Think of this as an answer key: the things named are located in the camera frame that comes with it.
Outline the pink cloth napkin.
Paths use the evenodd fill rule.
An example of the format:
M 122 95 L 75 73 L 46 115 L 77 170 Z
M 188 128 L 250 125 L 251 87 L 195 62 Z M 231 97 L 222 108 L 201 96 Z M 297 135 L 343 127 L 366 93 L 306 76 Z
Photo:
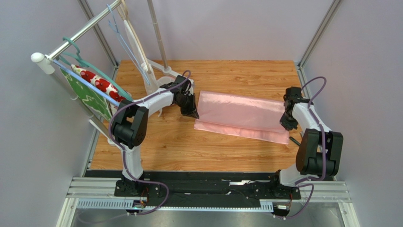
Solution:
M 287 145 L 289 133 L 280 124 L 284 102 L 201 91 L 194 129 Z

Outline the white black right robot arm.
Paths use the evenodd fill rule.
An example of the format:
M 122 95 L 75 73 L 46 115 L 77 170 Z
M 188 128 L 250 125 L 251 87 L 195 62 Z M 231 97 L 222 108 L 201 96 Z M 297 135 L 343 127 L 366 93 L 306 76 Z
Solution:
M 289 87 L 284 99 L 285 112 L 280 124 L 291 131 L 301 127 L 303 138 L 295 164 L 278 171 L 284 186 L 296 186 L 305 180 L 323 180 L 339 172 L 343 135 L 325 125 L 316 114 L 311 99 L 302 96 L 301 88 Z

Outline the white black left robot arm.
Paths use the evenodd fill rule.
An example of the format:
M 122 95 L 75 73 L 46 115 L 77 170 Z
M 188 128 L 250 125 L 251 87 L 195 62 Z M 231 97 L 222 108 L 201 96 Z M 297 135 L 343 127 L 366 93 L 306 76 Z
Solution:
M 109 135 L 120 149 L 123 160 L 123 177 L 119 187 L 129 186 L 141 190 L 141 144 L 145 140 L 149 117 L 162 108 L 177 105 L 183 116 L 199 118 L 192 82 L 189 77 L 178 75 L 174 82 L 163 84 L 152 94 L 138 100 L 123 100 L 109 122 Z

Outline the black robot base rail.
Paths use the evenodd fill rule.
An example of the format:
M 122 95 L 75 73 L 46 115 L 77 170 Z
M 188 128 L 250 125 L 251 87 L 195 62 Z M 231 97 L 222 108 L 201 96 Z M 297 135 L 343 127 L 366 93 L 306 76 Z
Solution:
M 257 208 L 260 200 L 299 200 L 299 189 L 280 184 L 278 173 L 146 171 L 136 182 L 122 176 L 117 197 L 145 197 L 165 207 Z

